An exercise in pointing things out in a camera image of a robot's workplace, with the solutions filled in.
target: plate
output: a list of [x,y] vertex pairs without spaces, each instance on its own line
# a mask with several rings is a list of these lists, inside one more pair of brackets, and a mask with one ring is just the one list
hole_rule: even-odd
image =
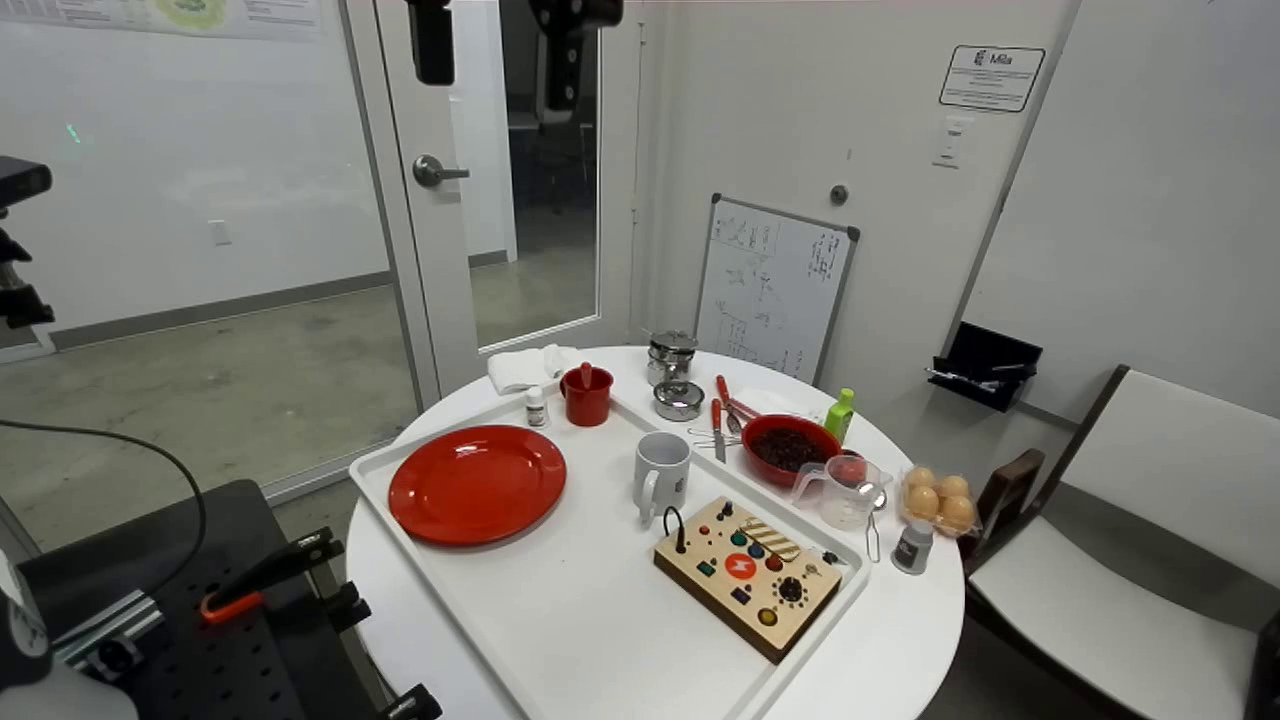
[[427,438],[391,476],[390,509],[426,545],[498,545],[546,521],[563,493],[554,438],[482,425]]

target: metal canister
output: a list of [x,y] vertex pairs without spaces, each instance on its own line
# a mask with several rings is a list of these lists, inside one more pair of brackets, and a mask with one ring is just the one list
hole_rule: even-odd
[[647,341],[647,382],[668,382],[668,381],[688,381],[688,368],[694,368],[694,337],[686,333],[655,333]]

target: sign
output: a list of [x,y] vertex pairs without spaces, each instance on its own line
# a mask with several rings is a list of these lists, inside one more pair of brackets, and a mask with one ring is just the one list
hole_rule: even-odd
[[1026,113],[1043,47],[959,44],[939,93],[947,109]]

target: green object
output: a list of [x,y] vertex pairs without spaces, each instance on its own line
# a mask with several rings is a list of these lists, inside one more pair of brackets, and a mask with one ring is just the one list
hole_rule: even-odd
[[843,386],[843,390],[836,395],[836,405],[828,407],[825,427],[836,437],[836,445],[843,445],[847,419],[854,419],[854,413],[855,413],[854,405],[855,405],[855,390]]

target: wall outlet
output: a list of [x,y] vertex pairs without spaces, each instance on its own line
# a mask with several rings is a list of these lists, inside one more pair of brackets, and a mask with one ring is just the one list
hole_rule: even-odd
[[208,221],[208,244],[211,246],[233,246],[236,244],[227,221]]

